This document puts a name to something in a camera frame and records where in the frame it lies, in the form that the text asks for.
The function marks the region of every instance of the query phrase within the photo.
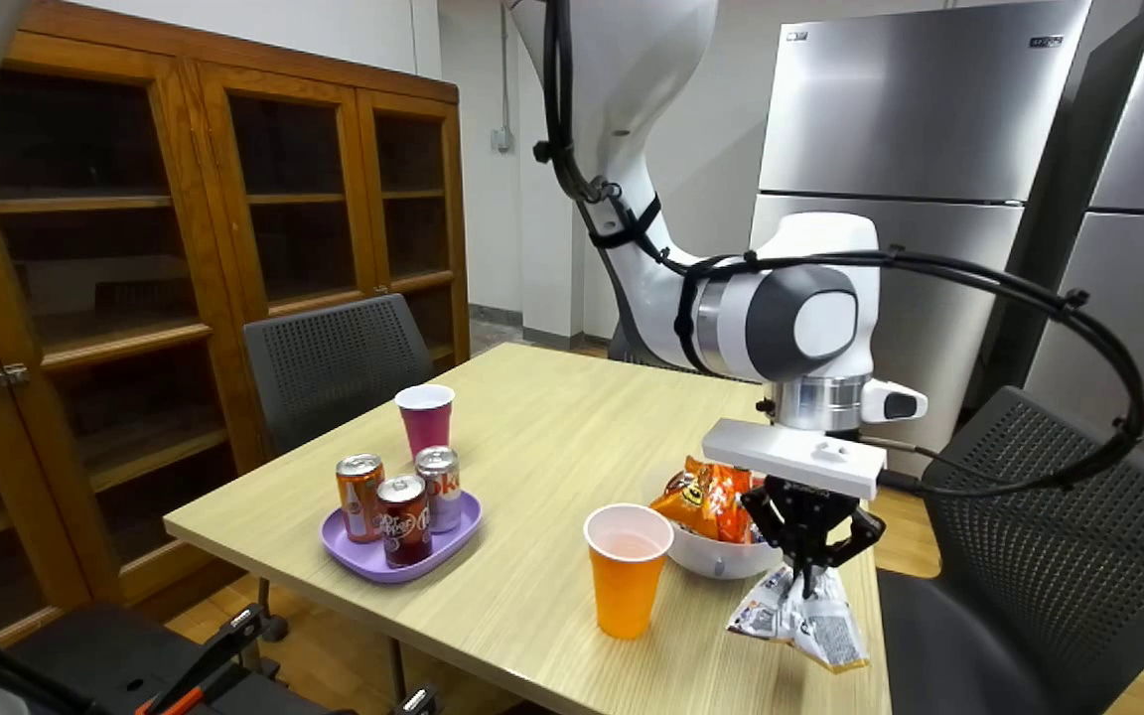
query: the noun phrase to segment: plastic cup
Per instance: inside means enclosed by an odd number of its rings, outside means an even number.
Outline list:
[[[647,504],[604,504],[586,518],[586,544],[596,577],[600,630],[615,639],[643,636],[676,522]]]
[[[449,446],[455,390],[449,386],[408,386],[398,391],[407,416],[408,452],[419,455],[428,446]]]

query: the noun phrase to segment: bowl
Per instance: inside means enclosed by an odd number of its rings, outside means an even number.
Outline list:
[[[774,553],[770,544],[712,541],[678,522],[668,554],[704,578],[757,578],[784,563],[784,553]]]

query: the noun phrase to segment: door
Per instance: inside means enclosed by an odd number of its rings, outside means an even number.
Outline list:
[[[373,262],[400,289],[436,367],[471,358],[456,108],[436,100],[362,100],[370,148]]]
[[[165,512],[236,471],[230,308],[178,91],[167,58],[28,30],[0,71],[0,362],[28,367],[24,452],[91,590],[125,603],[212,563]]]
[[[762,190],[1024,201],[1090,3],[784,23]]]
[[[265,71],[204,71],[204,124],[244,322],[379,285],[354,91]]]
[[[8,379],[28,379],[24,364],[0,362],[0,639],[91,601]]]

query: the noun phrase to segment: food package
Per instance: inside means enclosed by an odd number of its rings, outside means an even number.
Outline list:
[[[833,567],[813,567],[807,597],[794,567],[768,571],[731,611],[727,628],[757,639],[784,639],[829,671],[868,663],[864,630],[851,614],[845,583]]]
[[[757,484],[758,477],[741,463],[686,455],[651,508],[709,541],[753,544],[757,522],[741,495]]]

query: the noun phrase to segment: red can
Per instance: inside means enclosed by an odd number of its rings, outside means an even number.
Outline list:
[[[428,554],[428,501],[423,477],[388,477],[379,484],[384,563],[407,567]]]
[[[423,450],[419,477],[424,481],[428,492],[428,533],[456,533],[463,526],[456,452],[449,446]]]
[[[339,461],[339,501],[350,541],[381,541],[381,471],[384,467],[379,452],[354,452]]]

